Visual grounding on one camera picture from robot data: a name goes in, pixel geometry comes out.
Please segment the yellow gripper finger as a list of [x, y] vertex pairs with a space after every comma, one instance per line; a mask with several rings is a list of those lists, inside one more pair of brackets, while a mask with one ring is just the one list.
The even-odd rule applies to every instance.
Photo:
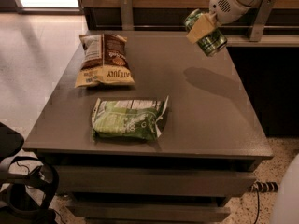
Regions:
[[190, 14], [186, 21], [193, 26], [187, 34], [187, 38], [191, 43], [196, 43], [203, 37], [209, 35], [217, 28], [217, 15], [211, 13]]

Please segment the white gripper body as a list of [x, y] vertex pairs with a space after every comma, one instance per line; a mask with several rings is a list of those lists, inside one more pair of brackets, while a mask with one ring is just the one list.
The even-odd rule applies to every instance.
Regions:
[[232, 23], [247, 13], [249, 7], [237, 0], [210, 0], [209, 16], [217, 25]]

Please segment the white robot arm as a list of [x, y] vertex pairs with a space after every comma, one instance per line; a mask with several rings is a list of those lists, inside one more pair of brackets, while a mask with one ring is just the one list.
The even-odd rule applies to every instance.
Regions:
[[[189, 41], [196, 43], [206, 56], [213, 56], [227, 43], [219, 27], [238, 20], [260, 1], [210, 0], [208, 13], [196, 9], [186, 18]], [[293, 158], [282, 178], [270, 224], [299, 224], [299, 155]]]

